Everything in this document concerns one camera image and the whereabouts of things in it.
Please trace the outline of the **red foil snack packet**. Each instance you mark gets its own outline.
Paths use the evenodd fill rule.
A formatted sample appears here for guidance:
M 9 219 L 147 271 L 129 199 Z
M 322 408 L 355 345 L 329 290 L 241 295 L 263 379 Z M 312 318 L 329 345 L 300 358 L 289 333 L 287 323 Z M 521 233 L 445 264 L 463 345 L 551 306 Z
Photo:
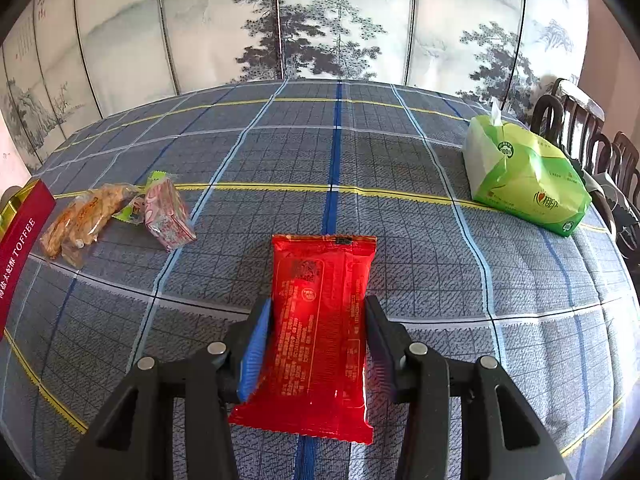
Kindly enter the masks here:
M 364 296 L 376 239 L 277 234 L 271 244 L 272 332 L 257 385 L 230 420 L 370 444 Z

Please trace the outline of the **blue plaid tablecloth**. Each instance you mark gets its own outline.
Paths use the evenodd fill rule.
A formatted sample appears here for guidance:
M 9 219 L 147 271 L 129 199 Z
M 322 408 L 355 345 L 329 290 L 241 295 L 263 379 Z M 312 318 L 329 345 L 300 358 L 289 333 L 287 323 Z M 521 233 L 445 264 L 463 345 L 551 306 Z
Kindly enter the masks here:
M 29 256 L 1 341 L 1 435 L 54 479 L 134 359 L 190 356 L 271 282 L 276 233 L 373 235 L 370 293 L 444 356 L 498 358 L 577 479 L 638 419 L 639 307 L 589 211 L 560 237 L 472 203 L 462 144 L 480 107 L 356 82 L 265 82 L 158 101 L 77 130 L 36 170 L 58 208 L 172 174 L 196 239 L 170 254 L 111 222 L 81 269 Z

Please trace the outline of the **pink white snack packet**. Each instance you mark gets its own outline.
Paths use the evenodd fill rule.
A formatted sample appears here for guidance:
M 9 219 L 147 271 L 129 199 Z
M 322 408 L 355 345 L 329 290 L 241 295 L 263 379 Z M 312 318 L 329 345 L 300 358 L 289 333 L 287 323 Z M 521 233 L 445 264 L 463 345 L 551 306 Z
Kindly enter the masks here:
M 156 176 L 145 190 L 144 224 L 168 252 L 196 240 L 186 204 L 166 174 Z

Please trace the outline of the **green cartoon candy packet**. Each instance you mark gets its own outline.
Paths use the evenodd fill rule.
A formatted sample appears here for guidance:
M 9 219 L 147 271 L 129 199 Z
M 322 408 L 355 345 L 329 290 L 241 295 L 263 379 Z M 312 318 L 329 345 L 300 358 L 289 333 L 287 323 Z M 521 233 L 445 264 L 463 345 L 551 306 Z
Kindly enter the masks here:
M 145 195 L 148 189 L 159 180 L 172 178 L 172 174 L 166 171 L 152 171 L 146 179 L 145 185 L 142 186 L 141 192 L 134 196 L 130 202 L 116 211 L 112 218 L 120 222 L 134 224 L 138 226 L 144 221 Z

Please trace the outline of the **left fried twist snack bag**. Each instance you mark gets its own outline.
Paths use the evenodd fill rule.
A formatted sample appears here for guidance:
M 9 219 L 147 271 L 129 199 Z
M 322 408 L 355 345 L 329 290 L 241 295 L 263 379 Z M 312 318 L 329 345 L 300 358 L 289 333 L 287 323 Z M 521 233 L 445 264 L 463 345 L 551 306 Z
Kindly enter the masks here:
M 95 195 L 96 190 L 88 190 L 76 196 L 40 236 L 42 251 L 49 260 L 54 260 L 60 254 L 63 240 L 70 232 L 79 211 Z

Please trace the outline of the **fried twist snack bag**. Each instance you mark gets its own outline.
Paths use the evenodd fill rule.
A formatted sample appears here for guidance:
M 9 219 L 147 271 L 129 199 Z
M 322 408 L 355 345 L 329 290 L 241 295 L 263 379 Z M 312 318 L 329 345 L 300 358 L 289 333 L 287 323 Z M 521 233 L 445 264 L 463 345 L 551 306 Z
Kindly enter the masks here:
M 89 247 L 98 240 L 112 215 L 137 194 L 138 188 L 128 183 L 107 183 L 91 190 L 62 241 L 63 259 L 74 268 L 81 269 Z
M 40 236 L 42 251 L 49 260 L 54 260 L 60 254 L 63 240 L 70 232 L 79 211 L 95 195 L 96 190 L 88 190 L 76 196 Z

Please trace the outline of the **right fried twist snack bag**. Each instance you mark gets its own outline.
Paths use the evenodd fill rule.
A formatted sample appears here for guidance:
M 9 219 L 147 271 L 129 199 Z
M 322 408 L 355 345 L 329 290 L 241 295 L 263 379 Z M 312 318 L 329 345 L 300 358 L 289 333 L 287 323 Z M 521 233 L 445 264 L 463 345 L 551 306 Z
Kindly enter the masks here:
M 128 183 L 107 183 L 91 190 L 62 241 L 63 259 L 74 268 L 81 269 L 89 247 L 98 240 L 112 215 L 137 194 L 138 188 Z

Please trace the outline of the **gold red toffee tin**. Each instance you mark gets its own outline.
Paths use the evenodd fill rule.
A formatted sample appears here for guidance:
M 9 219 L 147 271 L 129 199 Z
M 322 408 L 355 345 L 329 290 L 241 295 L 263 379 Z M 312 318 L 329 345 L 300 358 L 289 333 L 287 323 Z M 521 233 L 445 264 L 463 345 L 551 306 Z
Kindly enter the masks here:
M 1 329 L 26 259 L 54 209 L 55 199 L 41 180 L 27 183 L 1 211 Z

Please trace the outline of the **green tissue pack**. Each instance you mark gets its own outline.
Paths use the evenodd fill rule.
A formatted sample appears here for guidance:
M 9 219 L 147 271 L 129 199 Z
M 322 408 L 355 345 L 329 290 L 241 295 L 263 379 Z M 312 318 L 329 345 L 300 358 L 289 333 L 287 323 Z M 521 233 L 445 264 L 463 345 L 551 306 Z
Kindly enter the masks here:
M 472 199 L 568 237 L 591 204 L 582 178 L 559 148 L 504 122 L 498 107 L 470 119 L 463 160 Z

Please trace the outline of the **dark wooden chair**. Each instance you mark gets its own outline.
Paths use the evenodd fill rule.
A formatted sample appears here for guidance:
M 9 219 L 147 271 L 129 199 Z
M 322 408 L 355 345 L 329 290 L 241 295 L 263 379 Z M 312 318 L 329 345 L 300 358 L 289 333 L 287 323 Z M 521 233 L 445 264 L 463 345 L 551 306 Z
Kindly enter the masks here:
M 639 208 L 628 196 L 639 153 L 626 136 L 609 139 L 599 104 L 565 78 L 536 99 L 532 130 L 559 148 L 585 181 L 592 204 L 630 266 L 639 264 Z

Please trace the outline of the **painted folding screen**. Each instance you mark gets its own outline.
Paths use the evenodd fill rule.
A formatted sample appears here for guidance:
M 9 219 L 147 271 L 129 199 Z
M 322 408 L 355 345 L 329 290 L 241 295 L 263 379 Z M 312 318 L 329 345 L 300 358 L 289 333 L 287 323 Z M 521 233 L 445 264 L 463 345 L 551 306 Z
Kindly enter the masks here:
M 1 122 L 29 169 L 113 114 L 237 82 L 405 84 L 525 116 L 576 80 L 588 0 L 27 0 L 1 36 Z

